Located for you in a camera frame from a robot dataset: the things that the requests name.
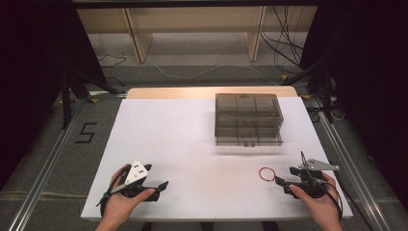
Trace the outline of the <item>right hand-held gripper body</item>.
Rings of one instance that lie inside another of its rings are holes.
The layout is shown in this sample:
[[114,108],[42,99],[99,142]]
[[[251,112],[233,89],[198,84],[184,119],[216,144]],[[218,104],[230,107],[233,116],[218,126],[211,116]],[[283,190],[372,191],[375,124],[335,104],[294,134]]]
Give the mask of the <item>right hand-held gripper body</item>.
[[297,168],[303,169],[304,173],[297,176],[300,182],[296,185],[312,198],[324,196],[327,192],[327,181],[323,177],[323,172],[325,170],[338,171],[340,167],[315,159],[306,159],[303,152],[300,152],[300,156],[301,163]]

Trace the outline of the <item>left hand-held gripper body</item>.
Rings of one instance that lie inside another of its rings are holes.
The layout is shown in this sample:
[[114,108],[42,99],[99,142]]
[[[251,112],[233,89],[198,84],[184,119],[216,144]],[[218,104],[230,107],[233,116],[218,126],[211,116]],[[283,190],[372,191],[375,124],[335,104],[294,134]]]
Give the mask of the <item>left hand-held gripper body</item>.
[[110,195],[120,193],[125,197],[133,198],[146,191],[143,185],[148,172],[144,164],[135,161],[123,167],[110,186]]

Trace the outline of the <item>red thin ring band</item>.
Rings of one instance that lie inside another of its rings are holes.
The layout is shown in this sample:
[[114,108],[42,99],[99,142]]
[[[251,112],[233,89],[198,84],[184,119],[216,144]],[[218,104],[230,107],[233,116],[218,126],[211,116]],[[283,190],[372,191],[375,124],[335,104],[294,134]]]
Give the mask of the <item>red thin ring band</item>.
[[275,170],[271,167],[261,167],[258,170],[258,176],[266,182],[273,182],[276,177]]

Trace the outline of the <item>person's right hand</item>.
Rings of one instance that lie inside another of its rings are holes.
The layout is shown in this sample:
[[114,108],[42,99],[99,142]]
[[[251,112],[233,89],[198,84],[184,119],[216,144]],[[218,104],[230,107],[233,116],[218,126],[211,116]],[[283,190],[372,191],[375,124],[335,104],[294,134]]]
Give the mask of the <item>person's right hand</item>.
[[338,210],[339,197],[336,192],[336,182],[326,173],[323,176],[328,184],[328,194],[321,198],[312,198],[295,185],[290,185],[290,189],[308,207],[313,220],[319,226],[342,226]]

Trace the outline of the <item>person's left hand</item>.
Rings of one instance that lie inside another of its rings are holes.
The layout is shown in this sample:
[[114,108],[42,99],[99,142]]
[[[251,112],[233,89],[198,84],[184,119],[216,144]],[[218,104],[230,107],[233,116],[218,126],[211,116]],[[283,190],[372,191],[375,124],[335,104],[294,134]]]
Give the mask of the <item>person's left hand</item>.
[[133,198],[125,197],[120,193],[111,195],[106,203],[104,216],[98,225],[121,225],[130,217],[134,209],[153,193],[150,190],[146,190]]

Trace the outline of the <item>white table cover sheet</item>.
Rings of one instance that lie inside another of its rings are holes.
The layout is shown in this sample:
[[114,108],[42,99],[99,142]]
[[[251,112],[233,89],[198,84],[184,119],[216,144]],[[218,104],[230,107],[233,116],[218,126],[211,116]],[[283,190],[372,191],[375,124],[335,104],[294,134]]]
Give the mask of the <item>white table cover sheet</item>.
[[307,218],[299,200],[258,176],[271,167],[294,181],[290,167],[305,158],[326,161],[315,128],[298,97],[279,100],[284,122],[280,146],[218,146],[212,99],[125,99],[95,174],[82,217],[98,220],[98,202],[120,167],[152,165],[145,181],[168,185],[156,202],[143,202],[137,221],[289,220]]

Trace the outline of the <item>smoked clear plastic drawer box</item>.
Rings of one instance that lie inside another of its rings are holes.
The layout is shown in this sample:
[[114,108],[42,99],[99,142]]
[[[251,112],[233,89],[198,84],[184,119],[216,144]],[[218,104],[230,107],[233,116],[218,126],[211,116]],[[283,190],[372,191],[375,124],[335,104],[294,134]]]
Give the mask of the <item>smoked clear plastic drawer box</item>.
[[215,137],[219,146],[280,146],[284,117],[272,93],[217,93]]

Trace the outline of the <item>light wooden table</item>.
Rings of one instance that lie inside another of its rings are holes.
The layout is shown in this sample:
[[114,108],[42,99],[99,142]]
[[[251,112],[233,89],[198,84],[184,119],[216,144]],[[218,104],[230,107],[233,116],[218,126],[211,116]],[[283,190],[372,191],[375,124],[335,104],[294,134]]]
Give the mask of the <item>light wooden table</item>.
[[297,97],[290,86],[255,86],[255,87],[182,87],[182,88],[132,88],[127,92],[127,99],[190,99],[212,98],[217,93],[272,93],[278,97]]

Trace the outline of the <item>black tripod stand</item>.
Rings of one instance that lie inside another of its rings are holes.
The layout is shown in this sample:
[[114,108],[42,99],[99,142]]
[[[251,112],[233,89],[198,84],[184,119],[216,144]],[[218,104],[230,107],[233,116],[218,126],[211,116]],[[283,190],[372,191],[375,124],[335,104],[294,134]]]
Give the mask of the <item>black tripod stand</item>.
[[333,107],[331,105],[331,64],[326,59],[320,58],[317,62],[305,68],[294,77],[290,77],[288,80],[285,80],[283,86],[291,86],[307,76],[311,77],[307,86],[308,90],[311,90],[312,92],[323,90],[323,105],[320,107],[320,111],[323,112],[326,119],[332,123],[333,118],[331,115],[331,110]]
[[95,77],[92,77],[83,71],[69,68],[61,77],[61,94],[64,109],[64,129],[72,119],[69,93],[72,91],[78,99],[88,99],[90,93],[86,88],[85,83],[91,83],[111,94],[123,93],[123,90],[117,90],[109,86],[105,81],[97,80]]

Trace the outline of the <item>black curtain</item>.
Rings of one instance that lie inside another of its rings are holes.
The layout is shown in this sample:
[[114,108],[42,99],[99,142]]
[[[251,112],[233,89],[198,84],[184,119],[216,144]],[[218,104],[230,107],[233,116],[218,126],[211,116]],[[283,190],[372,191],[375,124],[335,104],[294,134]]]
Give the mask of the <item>black curtain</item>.
[[334,59],[336,92],[369,154],[408,207],[408,0],[320,0],[303,50],[307,67],[350,13]]
[[0,190],[78,71],[106,81],[71,0],[0,0]]

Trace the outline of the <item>light wooden desk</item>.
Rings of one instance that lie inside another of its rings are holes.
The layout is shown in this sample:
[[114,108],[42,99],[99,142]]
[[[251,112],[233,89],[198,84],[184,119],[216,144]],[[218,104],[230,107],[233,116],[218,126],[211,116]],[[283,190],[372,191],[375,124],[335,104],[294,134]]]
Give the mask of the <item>light wooden desk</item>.
[[155,33],[244,34],[248,58],[257,60],[263,32],[277,32],[283,24],[292,33],[307,32],[316,6],[124,8],[80,10],[89,34],[127,34],[136,62],[142,63]]

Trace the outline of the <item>metal floor rail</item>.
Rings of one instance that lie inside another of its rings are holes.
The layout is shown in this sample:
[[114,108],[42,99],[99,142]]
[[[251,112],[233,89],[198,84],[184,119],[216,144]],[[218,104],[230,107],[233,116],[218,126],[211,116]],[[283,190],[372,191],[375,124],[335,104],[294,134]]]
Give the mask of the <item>metal floor rail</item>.
[[76,118],[86,103],[85,99],[71,102],[72,114],[67,124],[64,124],[63,104],[53,106],[29,153],[20,161],[0,192],[0,202],[9,202],[15,207],[9,210],[13,218],[6,222],[5,231],[24,230],[63,153]]
[[353,189],[356,191],[358,198],[370,219],[372,229],[374,231],[391,231],[391,226],[386,221],[384,213],[370,192],[357,166],[353,163],[334,124],[329,122],[328,117],[330,116],[330,113],[327,110],[324,110],[323,112],[319,112],[319,116],[322,126],[328,138],[331,140],[338,158],[344,167],[344,172],[350,180]]

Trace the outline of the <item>black metal frame bar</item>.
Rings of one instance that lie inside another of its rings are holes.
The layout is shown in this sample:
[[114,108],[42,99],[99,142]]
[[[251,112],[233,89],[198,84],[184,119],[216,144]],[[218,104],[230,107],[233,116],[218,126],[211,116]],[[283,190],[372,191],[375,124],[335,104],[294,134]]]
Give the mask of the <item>black metal frame bar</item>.
[[325,0],[70,0],[79,9],[318,6]]

